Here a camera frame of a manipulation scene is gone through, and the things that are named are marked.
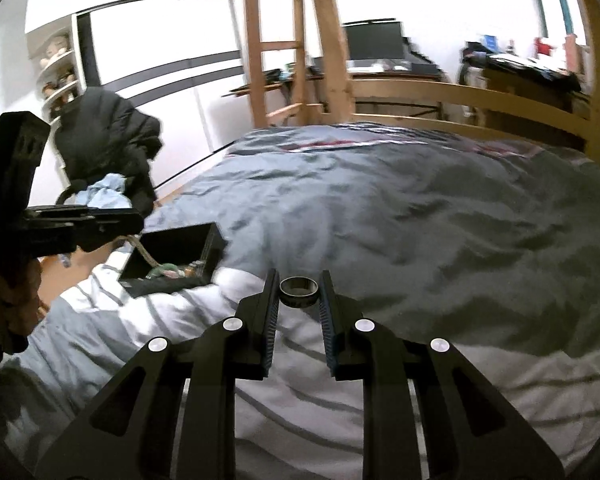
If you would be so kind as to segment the left hand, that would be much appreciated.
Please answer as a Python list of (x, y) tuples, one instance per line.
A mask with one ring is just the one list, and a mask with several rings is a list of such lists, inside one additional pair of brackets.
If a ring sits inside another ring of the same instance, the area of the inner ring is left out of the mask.
[(28, 337), (38, 325), (41, 305), (38, 290), (42, 281), (41, 263), (30, 261), (18, 285), (10, 287), (0, 275), (0, 350), (9, 354), (23, 352)]

